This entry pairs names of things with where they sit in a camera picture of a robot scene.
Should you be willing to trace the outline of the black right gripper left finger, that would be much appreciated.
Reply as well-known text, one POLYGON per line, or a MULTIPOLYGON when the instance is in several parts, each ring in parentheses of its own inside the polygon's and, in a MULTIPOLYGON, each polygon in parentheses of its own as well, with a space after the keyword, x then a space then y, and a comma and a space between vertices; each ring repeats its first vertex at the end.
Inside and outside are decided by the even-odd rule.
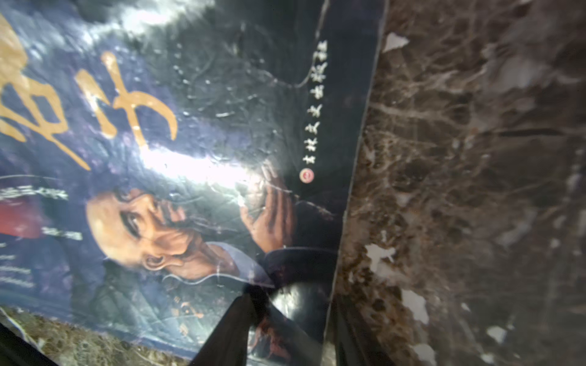
POLYGON ((189 365, 246 365, 250 329, 259 324, 267 311, 264 292, 247 292, 237 297, 189 365))

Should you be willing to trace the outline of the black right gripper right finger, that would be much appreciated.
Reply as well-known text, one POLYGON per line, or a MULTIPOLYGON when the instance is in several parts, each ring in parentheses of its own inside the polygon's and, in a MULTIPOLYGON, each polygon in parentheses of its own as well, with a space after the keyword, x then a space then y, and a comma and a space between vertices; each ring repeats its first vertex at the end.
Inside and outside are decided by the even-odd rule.
POLYGON ((349 296, 336 295, 332 305, 337 365, 394 366, 349 296))

